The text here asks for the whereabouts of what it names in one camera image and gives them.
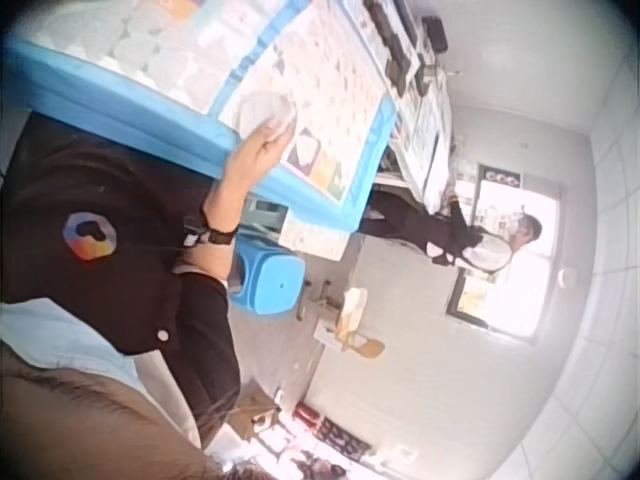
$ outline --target window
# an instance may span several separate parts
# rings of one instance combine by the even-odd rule
[[[542,235],[494,275],[460,269],[447,313],[491,331],[529,338],[538,326],[553,269],[557,195],[527,190],[526,181],[521,188],[520,176],[510,172],[479,166],[477,173],[458,178],[463,212],[471,223],[506,238],[509,220],[524,211],[540,220]]]

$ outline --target blue counter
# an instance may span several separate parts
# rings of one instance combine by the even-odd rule
[[[307,4],[290,1],[271,18],[255,47],[229,74],[206,114],[126,76],[18,35],[7,44],[3,95],[6,101],[219,178],[226,158],[239,143],[236,132],[218,120],[220,113],[247,71]],[[305,221],[354,231],[394,121],[395,107],[385,94],[341,204],[282,166],[274,169],[254,193],[292,208]]]

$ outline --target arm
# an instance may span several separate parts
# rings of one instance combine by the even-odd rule
[[[193,413],[205,449],[235,405],[240,368],[224,286],[200,273],[185,273],[181,280],[176,314],[180,348],[162,355]]]
[[[244,202],[253,188],[280,161],[293,139],[295,128],[289,128],[273,141],[273,129],[257,129],[234,152],[219,186],[207,196],[203,211],[209,227],[227,233],[240,223]],[[185,251],[175,273],[198,272],[225,281],[231,271],[234,242],[231,245],[199,244]]]

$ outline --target colorful logo patch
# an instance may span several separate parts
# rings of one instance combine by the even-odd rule
[[[116,249],[116,231],[106,218],[90,212],[69,216],[62,231],[65,242],[85,261],[111,255]]]

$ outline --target poster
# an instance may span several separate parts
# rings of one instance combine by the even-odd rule
[[[237,129],[255,92],[283,95],[297,110],[296,138],[282,164],[341,205],[385,93],[336,2],[314,1],[249,69],[219,119]]]

